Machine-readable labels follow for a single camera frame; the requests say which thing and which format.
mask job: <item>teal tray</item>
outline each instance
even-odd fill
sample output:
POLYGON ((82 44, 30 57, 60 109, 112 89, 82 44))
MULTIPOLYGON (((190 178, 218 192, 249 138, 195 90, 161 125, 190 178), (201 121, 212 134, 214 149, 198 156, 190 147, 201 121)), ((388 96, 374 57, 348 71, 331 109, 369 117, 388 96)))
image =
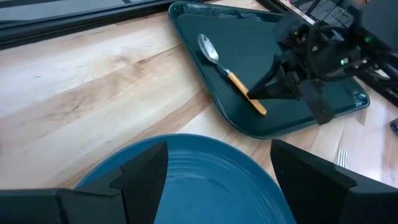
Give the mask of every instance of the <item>teal tray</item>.
MULTIPOLYGON (((273 29, 282 14, 213 4, 175 2, 169 17, 188 50, 208 92, 236 129, 259 139, 269 139, 311 126, 317 122, 300 100, 261 100, 267 109, 259 114, 242 93, 200 52, 198 35, 205 34, 230 69, 250 89, 270 69, 274 54, 281 53, 273 29)), ((325 98, 335 116, 366 108, 369 99, 353 79, 325 82, 325 98)))

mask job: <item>wooden handle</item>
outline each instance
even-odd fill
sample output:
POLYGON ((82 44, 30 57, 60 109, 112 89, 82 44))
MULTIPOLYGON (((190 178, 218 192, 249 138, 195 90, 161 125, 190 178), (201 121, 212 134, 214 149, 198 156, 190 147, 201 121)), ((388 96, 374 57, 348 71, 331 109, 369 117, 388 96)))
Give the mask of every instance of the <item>wooden handle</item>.
POLYGON ((250 100, 248 97, 248 89, 243 85, 243 83, 236 77, 232 72, 228 72, 228 78, 241 90, 243 95, 250 101, 250 103, 260 112, 262 115, 266 115, 267 110, 261 105, 258 100, 250 100))

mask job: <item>wooden surface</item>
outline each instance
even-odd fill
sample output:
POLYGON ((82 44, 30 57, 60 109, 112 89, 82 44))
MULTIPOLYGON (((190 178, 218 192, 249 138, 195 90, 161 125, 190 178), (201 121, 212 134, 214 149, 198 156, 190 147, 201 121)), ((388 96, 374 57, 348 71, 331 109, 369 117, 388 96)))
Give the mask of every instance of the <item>wooden surface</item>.
MULTIPOLYGON (((264 10, 255 0, 217 4, 264 10)), ((137 140, 195 133, 227 142, 274 176, 270 141, 232 128, 204 89, 167 13, 0 51, 0 189, 73 187, 137 140)), ((281 139, 398 187, 398 109, 365 86, 368 109, 281 139)))

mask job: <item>robotic arm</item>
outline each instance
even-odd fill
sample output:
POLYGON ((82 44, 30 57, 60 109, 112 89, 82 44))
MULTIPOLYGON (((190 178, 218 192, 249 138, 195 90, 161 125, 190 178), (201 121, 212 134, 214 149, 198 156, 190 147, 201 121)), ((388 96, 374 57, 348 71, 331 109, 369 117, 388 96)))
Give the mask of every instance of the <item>robotic arm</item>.
POLYGON ((377 65, 390 77, 388 85, 398 85, 398 73, 387 63, 398 52, 397 8, 396 0, 373 0, 350 27, 310 24, 297 14, 286 15, 275 28, 283 54, 275 55, 271 69, 248 97, 302 98, 318 124, 325 124, 334 115, 323 97, 322 82, 362 75, 377 65))

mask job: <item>black frame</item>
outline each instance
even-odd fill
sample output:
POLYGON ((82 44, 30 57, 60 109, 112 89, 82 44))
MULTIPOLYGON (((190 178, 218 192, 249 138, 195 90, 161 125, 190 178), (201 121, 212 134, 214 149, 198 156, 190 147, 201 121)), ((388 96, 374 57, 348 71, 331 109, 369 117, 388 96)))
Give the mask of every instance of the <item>black frame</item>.
POLYGON ((175 1, 177 0, 134 2, 65 16, 0 24, 0 50, 164 12, 175 1))

